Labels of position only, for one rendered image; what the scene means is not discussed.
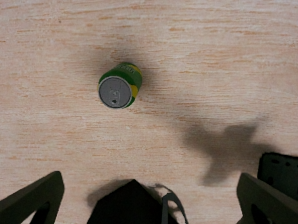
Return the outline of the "black fabric bag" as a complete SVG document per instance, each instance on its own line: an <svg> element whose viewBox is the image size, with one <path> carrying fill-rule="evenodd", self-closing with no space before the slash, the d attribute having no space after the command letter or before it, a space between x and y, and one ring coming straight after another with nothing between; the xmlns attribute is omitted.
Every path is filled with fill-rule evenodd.
<svg viewBox="0 0 298 224"><path fill-rule="evenodd" d="M135 181L97 201L86 224L178 224L168 214L173 201L188 220L181 201L172 193L162 197L162 207Z"/></svg>

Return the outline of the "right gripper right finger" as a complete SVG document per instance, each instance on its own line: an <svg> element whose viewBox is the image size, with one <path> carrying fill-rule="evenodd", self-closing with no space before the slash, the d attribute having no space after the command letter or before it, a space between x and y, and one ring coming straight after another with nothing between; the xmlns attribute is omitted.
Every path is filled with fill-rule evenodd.
<svg viewBox="0 0 298 224"><path fill-rule="evenodd" d="M241 173L236 195L245 224L298 224L298 202L249 173ZM266 216L266 215L267 216Z"/></svg>

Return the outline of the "green and yellow drink can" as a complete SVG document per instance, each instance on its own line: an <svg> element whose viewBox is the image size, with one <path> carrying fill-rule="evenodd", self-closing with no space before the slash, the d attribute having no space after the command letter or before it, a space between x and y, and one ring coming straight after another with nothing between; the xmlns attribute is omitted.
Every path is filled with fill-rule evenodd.
<svg viewBox="0 0 298 224"><path fill-rule="evenodd" d="M142 73L136 65L121 63L100 78L97 86L99 99L110 109L127 108L135 101L142 80Z"/></svg>

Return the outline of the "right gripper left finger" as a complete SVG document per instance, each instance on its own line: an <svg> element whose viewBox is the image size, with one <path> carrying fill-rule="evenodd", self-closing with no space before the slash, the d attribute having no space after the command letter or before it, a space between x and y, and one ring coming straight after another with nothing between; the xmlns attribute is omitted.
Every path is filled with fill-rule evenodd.
<svg viewBox="0 0 298 224"><path fill-rule="evenodd" d="M54 224L65 185L61 171L55 170L0 200L0 224Z"/></svg>

